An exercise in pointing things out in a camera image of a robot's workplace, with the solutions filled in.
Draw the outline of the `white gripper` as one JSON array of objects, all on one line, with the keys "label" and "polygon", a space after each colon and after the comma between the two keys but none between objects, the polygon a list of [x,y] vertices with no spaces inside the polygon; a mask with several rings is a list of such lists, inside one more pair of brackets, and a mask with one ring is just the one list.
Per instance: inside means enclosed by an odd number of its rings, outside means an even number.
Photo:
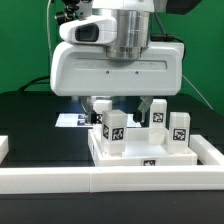
[{"label": "white gripper", "polygon": [[181,43],[153,42],[138,60],[113,60],[106,48],[60,43],[53,55],[50,86],[58,96],[80,96],[87,124],[97,124],[95,96],[141,96],[133,121],[143,123],[153,97],[175,95],[182,81]]}]

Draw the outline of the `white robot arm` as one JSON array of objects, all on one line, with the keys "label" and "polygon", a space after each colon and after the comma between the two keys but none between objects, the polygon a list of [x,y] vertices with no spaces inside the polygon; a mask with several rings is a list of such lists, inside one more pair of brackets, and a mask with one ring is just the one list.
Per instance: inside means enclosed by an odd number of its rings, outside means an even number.
[{"label": "white robot arm", "polygon": [[158,12],[185,15],[202,0],[62,1],[50,86],[58,96],[78,96],[89,123],[97,121],[96,98],[141,97],[134,119],[142,122],[154,96],[179,92],[184,43],[153,34],[151,19]]}]

